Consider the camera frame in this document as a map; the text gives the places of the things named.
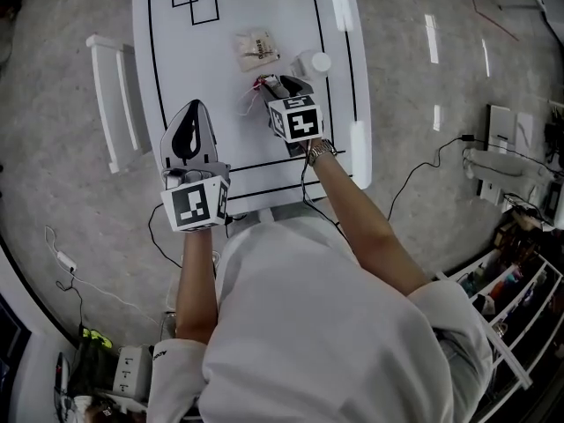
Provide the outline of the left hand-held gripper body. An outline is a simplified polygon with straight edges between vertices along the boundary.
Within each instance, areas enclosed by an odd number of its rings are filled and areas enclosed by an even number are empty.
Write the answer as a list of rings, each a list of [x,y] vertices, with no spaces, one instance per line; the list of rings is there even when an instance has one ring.
[[[175,232],[196,232],[226,223],[230,170],[221,162],[192,162],[162,171],[165,189],[160,196]]]

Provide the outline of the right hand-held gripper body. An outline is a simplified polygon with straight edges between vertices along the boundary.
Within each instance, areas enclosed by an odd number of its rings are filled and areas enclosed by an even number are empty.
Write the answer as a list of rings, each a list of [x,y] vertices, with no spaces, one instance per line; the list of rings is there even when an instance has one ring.
[[[314,94],[297,95],[268,103],[270,126],[291,157],[303,153],[302,144],[323,136],[323,113]]]

